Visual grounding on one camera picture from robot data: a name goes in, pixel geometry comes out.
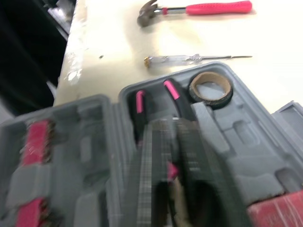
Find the screwdriver tip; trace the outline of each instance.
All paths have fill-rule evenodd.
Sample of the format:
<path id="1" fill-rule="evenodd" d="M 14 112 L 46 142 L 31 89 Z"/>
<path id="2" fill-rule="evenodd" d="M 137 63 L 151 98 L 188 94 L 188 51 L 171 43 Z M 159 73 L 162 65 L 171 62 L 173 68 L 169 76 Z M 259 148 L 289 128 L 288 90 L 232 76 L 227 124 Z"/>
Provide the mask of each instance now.
<path id="1" fill-rule="evenodd" d="M 231 58 L 252 58 L 252 56 L 247 55 L 247 56 L 232 56 Z"/>

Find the pink hammer handle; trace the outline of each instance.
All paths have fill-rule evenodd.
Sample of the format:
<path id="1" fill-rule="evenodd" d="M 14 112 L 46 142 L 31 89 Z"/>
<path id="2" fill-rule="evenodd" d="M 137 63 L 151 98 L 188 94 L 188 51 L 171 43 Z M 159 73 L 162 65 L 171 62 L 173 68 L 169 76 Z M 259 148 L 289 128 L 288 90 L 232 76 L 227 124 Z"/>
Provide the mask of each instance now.
<path id="1" fill-rule="evenodd" d="M 203 3 L 186 6 L 188 15 L 210 15 L 222 13 L 249 13 L 252 9 L 250 1 L 238 1 L 231 3 Z"/>

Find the black electrical tape roll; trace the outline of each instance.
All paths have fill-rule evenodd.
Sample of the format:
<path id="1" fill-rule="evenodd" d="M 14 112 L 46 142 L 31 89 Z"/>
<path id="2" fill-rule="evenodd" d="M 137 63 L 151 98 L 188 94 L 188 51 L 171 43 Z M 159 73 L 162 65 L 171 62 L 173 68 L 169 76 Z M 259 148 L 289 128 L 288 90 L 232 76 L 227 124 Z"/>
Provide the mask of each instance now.
<path id="1" fill-rule="evenodd" d="M 224 95 L 218 99 L 210 99 L 200 94 L 197 85 L 207 82 L 213 82 L 222 87 Z M 232 84 L 225 76 L 219 73 L 203 72 L 195 76 L 189 85 L 188 91 L 196 102 L 204 102 L 206 105 L 218 109 L 226 106 L 230 102 L 232 97 Z"/>

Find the hammer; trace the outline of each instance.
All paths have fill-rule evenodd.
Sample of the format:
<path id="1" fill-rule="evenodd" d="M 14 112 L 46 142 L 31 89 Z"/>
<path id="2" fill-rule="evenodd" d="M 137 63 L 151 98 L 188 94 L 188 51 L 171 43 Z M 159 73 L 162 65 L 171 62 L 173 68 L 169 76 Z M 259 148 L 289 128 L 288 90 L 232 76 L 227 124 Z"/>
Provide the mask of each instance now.
<path id="1" fill-rule="evenodd" d="M 158 5 L 154 4 L 156 1 L 157 0 L 150 0 L 140 9 L 137 22 L 141 27 L 148 26 L 150 19 L 159 14 L 167 15 L 186 13 L 187 15 L 211 15 L 222 13 L 249 13 L 252 9 L 250 1 L 203 3 L 176 8 L 158 8 Z"/>

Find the tool case compartment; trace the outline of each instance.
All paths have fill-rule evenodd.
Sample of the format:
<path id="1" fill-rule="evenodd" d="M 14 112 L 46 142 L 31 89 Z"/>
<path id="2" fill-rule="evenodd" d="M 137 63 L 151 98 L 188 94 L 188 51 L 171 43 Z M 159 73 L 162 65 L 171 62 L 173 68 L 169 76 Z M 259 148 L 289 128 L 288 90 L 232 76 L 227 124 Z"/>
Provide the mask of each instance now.
<path id="1" fill-rule="evenodd" d="M 177 109 L 163 86 L 164 80 L 174 78 L 186 92 L 193 76 L 206 71 L 227 77 L 233 86 L 233 96 L 221 109 L 212 110 L 203 103 L 194 103 L 192 108 L 202 136 L 227 162 L 246 205 L 301 190 L 303 160 L 299 151 L 225 64 L 209 63 L 124 88 L 119 99 L 129 127 L 134 130 L 131 106 L 137 91 L 144 89 L 152 97 L 152 103 L 147 107 L 148 121 L 168 115 L 178 117 Z M 215 96 L 218 88 L 206 87 L 203 93 Z"/>
<path id="2" fill-rule="evenodd" d="M 26 114 L 1 125 L 1 227 L 22 226 L 18 219 L 23 207 L 41 198 L 47 202 L 45 219 L 60 222 L 60 226 L 109 225 L 106 184 L 110 190 L 118 189 L 117 179 L 122 177 L 117 175 L 116 160 L 109 158 L 113 146 L 119 142 L 112 111 L 108 98 L 93 96 Z M 25 150 L 31 149 L 26 144 L 30 127 L 45 121 L 53 123 L 52 137 L 44 144 L 50 151 L 50 159 L 26 166 L 22 158 Z M 119 198 L 118 193 L 112 191 L 113 199 Z"/>

